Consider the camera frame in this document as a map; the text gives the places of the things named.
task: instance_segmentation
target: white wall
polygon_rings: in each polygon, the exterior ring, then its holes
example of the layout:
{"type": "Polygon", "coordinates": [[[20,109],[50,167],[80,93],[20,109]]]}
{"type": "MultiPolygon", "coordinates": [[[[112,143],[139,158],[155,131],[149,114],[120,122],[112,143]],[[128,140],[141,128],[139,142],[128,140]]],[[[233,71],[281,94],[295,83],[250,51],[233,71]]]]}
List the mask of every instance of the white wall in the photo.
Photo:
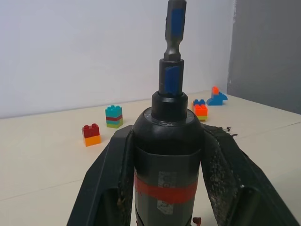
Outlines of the white wall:
{"type": "MultiPolygon", "coordinates": [[[[186,93],[226,90],[233,2],[188,0],[186,93]]],[[[166,13],[167,0],[2,0],[0,118],[150,98],[166,13]]]]}

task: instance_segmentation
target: gray wall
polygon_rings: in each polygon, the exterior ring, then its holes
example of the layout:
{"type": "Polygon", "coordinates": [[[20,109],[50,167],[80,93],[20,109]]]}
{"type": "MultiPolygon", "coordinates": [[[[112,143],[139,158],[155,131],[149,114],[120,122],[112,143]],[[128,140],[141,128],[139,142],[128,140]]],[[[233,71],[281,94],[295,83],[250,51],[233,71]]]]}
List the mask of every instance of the gray wall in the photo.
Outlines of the gray wall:
{"type": "Polygon", "coordinates": [[[227,93],[301,113],[301,0],[237,0],[227,93]]]}

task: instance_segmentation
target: orange lego brick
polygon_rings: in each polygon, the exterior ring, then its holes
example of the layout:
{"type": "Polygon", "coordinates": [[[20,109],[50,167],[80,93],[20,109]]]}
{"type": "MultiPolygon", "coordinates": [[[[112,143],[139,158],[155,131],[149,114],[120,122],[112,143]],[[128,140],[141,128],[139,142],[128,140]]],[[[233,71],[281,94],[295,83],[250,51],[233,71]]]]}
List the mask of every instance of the orange lego brick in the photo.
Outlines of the orange lego brick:
{"type": "Polygon", "coordinates": [[[196,114],[196,116],[207,116],[208,109],[206,105],[195,105],[193,112],[196,114]]]}
{"type": "Polygon", "coordinates": [[[212,94],[213,95],[219,95],[219,93],[220,93],[220,90],[218,89],[218,87],[217,86],[213,86],[212,87],[212,94]]]}
{"type": "Polygon", "coordinates": [[[84,143],[85,143],[86,147],[100,144],[101,143],[100,135],[84,138],[84,143]]]}

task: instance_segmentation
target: beige table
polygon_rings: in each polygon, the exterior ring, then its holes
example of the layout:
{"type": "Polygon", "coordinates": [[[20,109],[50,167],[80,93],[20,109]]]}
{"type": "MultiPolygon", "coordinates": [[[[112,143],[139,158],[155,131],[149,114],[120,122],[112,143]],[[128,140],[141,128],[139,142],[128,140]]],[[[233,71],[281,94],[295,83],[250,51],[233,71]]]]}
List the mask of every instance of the beige table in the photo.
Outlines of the beige table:
{"type": "MultiPolygon", "coordinates": [[[[210,92],[189,95],[208,99],[210,92]]],[[[150,100],[123,103],[124,126],[150,100]]],[[[82,179],[116,131],[106,128],[106,106],[0,120],[0,225],[64,226],[82,179]],[[97,123],[102,143],[85,147],[83,125],[97,123]]],[[[301,115],[230,97],[209,106],[207,124],[232,127],[238,145],[271,180],[301,223],[301,115]]],[[[199,177],[194,216],[216,222],[199,177]]]]}

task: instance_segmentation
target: red tape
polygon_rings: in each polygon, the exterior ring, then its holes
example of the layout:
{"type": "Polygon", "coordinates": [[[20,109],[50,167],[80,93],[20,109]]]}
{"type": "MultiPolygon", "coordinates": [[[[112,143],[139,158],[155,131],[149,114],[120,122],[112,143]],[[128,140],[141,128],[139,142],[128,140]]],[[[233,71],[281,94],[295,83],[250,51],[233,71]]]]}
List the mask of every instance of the red tape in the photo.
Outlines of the red tape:
{"type": "Polygon", "coordinates": [[[182,204],[192,199],[197,191],[198,180],[187,187],[170,188],[151,186],[140,180],[135,174],[135,190],[162,200],[168,204],[182,204]]]}

